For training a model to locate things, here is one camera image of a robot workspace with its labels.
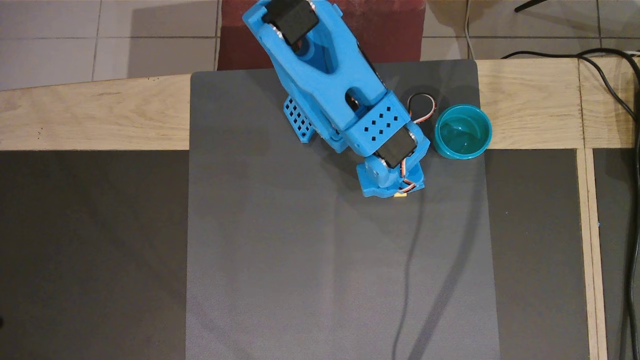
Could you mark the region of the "blue gripper body black servo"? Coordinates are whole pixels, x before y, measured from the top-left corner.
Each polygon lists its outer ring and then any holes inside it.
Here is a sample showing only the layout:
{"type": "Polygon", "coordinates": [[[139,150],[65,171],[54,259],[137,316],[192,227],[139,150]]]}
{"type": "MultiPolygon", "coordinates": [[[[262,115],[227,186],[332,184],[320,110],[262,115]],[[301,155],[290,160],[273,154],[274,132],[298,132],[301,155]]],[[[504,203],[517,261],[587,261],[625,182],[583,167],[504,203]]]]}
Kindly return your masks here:
{"type": "Polygon", "coordinates": [[[395,168],[375,155],[366,157],[356,166],[362,194],[366,198],[392,198],[423,189],[425,174],[420,161],[425,155],[425,151],[416,151],[395,168]]]}

